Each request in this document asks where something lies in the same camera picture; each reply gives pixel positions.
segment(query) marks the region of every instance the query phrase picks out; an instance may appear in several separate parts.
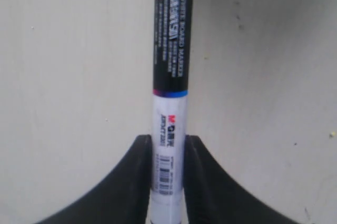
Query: barcode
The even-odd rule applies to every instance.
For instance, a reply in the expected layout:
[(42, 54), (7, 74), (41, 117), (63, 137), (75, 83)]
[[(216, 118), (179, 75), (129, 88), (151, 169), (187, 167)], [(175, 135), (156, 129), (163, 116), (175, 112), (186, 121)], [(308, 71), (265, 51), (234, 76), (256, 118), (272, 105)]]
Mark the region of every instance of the barcode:
[(159, 193), (162, 195), (173, 194), (171, 157), (162, 155), (159, 158)]

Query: blue stripe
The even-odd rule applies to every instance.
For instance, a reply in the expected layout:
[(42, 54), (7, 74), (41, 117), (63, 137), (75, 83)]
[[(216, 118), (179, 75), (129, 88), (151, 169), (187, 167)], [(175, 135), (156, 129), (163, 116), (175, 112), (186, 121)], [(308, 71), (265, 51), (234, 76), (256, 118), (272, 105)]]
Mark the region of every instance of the blue stripe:
[(183, 96), (187, 96), (188, 91), (181, 92), (165, 92), (153, 90), (153, 94), (156, 96), (161, 96), (162, 98), (182, 98)]

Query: marker body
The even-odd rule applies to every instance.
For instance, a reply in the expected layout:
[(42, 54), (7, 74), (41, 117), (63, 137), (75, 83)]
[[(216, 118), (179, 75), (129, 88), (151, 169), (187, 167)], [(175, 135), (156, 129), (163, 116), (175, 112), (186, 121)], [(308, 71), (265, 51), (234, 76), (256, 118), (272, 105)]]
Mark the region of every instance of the marker body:
[(155, 0), (151, 222), (179, 224), (193, 0)]

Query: white wall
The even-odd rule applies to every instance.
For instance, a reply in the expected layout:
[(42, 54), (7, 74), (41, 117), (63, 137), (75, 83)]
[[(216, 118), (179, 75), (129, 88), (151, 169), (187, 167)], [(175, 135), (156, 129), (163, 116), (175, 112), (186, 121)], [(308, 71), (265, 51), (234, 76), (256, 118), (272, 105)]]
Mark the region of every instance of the white wall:
[[(150, 133), (153, 0), (0, 2), (0, 222), (24, 224)], [(336, 2), (194, 1), (189, 133), (302, 223), (337, 218)]]

